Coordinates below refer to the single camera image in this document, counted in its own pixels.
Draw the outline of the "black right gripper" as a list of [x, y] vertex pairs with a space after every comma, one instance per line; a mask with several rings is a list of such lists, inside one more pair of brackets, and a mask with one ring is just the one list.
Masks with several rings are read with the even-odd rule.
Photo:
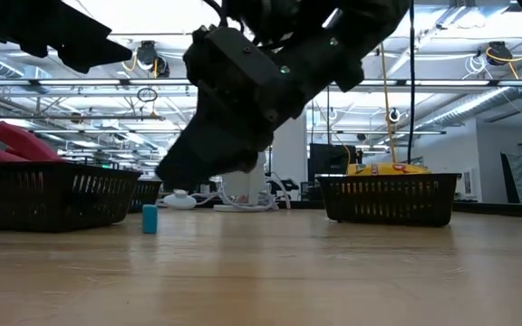
[[197, 112], [156, 167], [167, 191], [249, 173], [275, 130], [334, 79], [302, 72], [199, 72]]

